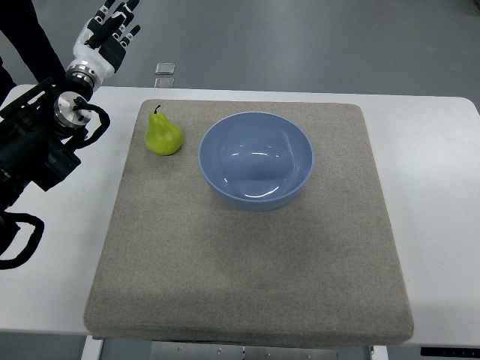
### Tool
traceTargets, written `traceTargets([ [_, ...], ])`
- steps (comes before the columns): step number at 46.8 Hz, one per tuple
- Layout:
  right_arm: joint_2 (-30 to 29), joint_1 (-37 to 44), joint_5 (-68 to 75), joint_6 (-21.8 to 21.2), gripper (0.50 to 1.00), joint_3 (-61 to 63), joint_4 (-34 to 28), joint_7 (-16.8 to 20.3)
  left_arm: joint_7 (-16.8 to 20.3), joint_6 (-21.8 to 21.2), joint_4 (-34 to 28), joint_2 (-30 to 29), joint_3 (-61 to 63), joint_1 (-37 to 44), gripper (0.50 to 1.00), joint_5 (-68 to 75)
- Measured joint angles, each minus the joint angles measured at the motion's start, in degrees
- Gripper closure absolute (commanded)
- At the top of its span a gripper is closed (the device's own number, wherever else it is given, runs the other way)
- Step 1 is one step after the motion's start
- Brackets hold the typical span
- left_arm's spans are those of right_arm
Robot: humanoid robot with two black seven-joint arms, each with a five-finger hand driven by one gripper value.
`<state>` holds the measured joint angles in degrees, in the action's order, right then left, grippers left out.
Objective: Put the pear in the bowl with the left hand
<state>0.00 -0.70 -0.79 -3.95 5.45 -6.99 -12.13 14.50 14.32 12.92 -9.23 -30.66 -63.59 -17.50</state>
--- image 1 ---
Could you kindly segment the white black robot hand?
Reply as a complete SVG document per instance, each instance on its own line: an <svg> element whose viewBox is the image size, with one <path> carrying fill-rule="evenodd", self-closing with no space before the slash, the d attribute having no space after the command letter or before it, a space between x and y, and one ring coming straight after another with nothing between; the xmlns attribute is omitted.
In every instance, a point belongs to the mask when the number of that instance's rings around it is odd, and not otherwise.
<svg viewBox="0 0 480 360"><path fill-rule="evenodd" d="M140 31L139 25L131 26L139 3L130 0L102 4L76 39L74 60L67 67L69 77L88 83L95 91L118 71L128 46Z"/></svg>

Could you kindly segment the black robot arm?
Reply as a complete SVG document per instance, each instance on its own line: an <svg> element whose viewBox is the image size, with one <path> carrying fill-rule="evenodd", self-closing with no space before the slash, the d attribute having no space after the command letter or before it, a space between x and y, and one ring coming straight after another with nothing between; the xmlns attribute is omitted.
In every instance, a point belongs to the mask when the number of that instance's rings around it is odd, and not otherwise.
<svg viewBox="0 0 480 360"><path fill-rule="evenodd" d="M75 59L63 70L32 1L1 2L1 32L38 81L1 110L1 209L32 182L47 191L63 181L80 164L74 152L109 127L109 117L89 100L115 71L98 42L112 4L107 1L84 25Z"/></svg>

